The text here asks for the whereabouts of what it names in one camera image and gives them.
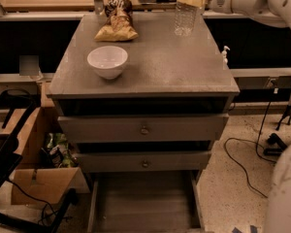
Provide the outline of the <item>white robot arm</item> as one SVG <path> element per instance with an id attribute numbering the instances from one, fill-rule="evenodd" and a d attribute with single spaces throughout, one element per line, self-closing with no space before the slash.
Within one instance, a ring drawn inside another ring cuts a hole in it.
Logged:
<path id="1" fill-rule="evenodd" d="M 274 27 L 291 30 L 291 0 L 178 0 L 222 14 L 241 14 Z M 291 145 L 274 169 L 264 233 L 291 233 Z"/>

